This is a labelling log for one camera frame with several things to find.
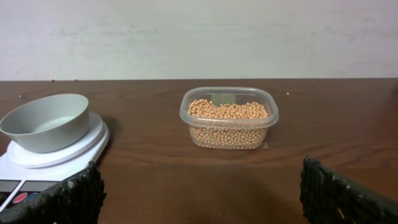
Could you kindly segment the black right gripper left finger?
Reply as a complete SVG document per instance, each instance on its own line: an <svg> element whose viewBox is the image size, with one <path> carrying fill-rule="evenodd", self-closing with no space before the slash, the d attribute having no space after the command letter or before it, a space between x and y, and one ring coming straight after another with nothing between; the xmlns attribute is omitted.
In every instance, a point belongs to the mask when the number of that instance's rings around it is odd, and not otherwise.
<svg viewBox="0 0 398 224"><path fill-rule="evenodd" d="M106 193L95 162L61 182L1 212L1 223L97 224Z"/></svg>

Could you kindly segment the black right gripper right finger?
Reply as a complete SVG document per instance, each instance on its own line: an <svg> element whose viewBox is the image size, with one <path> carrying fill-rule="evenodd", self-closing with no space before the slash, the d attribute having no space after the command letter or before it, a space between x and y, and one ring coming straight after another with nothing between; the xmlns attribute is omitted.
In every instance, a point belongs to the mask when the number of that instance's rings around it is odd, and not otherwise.
<svg viewBox="0 0 398 224"><path fill-rule="evenodd" d="M300 173L303 216L314 224L397 224L397 202L306 156Z"/></svg>

